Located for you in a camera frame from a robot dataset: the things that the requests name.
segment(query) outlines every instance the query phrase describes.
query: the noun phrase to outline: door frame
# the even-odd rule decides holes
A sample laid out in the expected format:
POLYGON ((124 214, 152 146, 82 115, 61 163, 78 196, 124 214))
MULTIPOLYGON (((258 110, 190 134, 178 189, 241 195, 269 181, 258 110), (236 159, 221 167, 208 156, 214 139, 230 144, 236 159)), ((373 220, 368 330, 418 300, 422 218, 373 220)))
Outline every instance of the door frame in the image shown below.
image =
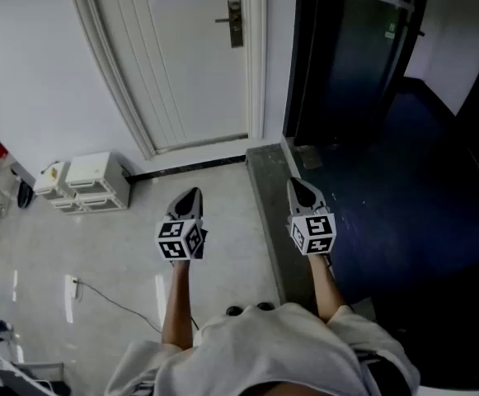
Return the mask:
MULTIPOLYGON (((158 155, 137 110, 106 32, 97 0, 73 0, 83 32, 129 132, 145 159, 158 155)), ((263 138, 265 123, 266 0, 244 0, 243 30, 247 57, 248 138, 263 138)))

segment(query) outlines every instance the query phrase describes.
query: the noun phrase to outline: electrical cable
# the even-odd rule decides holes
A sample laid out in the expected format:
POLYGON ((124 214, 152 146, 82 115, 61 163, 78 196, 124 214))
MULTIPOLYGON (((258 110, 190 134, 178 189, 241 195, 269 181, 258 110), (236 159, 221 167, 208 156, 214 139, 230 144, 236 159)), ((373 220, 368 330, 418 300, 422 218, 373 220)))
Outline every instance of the electrical cable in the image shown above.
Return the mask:
POLYGON ((156 328, 155 326, 153 326, 153 324, 151 323, 151 321, 149 321, 149 319, 148 319, 145 315, 142 315, 141 313, 137 313, 136 311, 133 311, 132 309, 126 308, 125 306, 118 304, 118 303, 115 302, 114 300, 107 298, 107 296, 105 296, 104 294, 102 294, 98 289, 96 289, 95 287, 93 287, 93 286, 91 286, 91 285, 85 283, 84 281, 78 280, 77 283, 78 283, 79 285, 84 285, 84 286, 88 287, 88 288, 91 289, 91 290, 94 290, 95 292, 97 292, 97 294, 99 294, 99 296, 101 296, 102 298, 108 300, 109 302, 111 302, 112 304, 116 305, 117 307, 122 308, 122 309, 124 309, 124 310, 126 310, 126 311, 128 311, 128 312, 130 312, 130 313, 135 314, 135 315, 138 315, 138 316, 139 316, 141 319, 143 319, 147 324, 149 324, 149 326, 150 326, 153 330, 155 330, 155 332, 162 334, 162 332, 161 332, 158 328, 156 328))
POLYGON ((56 163, 59 163, 58 160, 56 160, 55 162, 52 162, 51 164, 49 164, 47 167, 45 167, 41 172, 40 172, 40 175, 42 175, 43 173, 45 173, 47 170, 49 170, 53 165, 55 165, 56 163))

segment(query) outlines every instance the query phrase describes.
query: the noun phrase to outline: white door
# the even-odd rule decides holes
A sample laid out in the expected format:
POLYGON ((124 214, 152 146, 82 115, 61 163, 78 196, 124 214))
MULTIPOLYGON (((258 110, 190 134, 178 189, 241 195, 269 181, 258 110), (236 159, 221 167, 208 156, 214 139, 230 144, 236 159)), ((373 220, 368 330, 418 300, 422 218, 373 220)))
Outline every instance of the white door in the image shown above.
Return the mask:
POLYGON ((430 69, 431 55, 444 27, 449 8, 450 0, 426 0, 424 16, 420 24, 420 30, 424 32, 424 36, 417 37, 404 76, 423 81, 426 79, 426 74, 430 69))
POLYGON ((233 48, 228 23, 215 22, 228 18, 228 0, 97 5, 156 149, 247 137, 247 42, 233 48))

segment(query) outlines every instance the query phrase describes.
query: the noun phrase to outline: tiled floor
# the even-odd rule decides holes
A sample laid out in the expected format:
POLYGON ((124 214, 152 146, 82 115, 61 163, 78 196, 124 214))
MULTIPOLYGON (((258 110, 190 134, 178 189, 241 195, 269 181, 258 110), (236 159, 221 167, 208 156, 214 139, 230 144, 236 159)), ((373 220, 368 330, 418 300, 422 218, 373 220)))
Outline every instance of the tiled floor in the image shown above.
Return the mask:
POLYGON ((155 224, 193 186, 203 192, 209 231, 204 260, 192 262, 190 271, 195 321, 202 325, 231 304, 279 303, 242 163, 141 181, 130 209, 121 212, 66 216, 41 198, 27 210, 13 201, 0 223, 0 318, 14 324, 25 361, 64 361, 73 394, 97 395, 131 341, 160 338, 141 318, 87 288, 68 323, 63 275, 78 276, 159 325, 171 266, 154 246, 155 224))

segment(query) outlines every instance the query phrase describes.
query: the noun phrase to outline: black shoe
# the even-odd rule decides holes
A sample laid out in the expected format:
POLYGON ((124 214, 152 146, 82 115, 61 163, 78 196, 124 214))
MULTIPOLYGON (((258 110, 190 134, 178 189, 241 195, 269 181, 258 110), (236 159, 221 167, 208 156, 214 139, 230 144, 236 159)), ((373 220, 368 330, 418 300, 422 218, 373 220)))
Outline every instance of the black shoe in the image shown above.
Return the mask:
POLYGON ((228 307, 226 310, 226 315, 228 315, 229 317, 237 317, 238 315, 241 315, 241 314, 242 314, 242 308, 239 308, 236 306, 228 307))
POLYGON ((17 192, 17 206, 19 208, 28 207, 32 201, 32 196, 34 196, 32 188, 25 181, 21 181, 19 191, 17 192))
POLYGON ((271 302, 260 302, 257 305, 257 308, 259 308, 261 311, 272 311, 274 309, 274 304, 271 302))

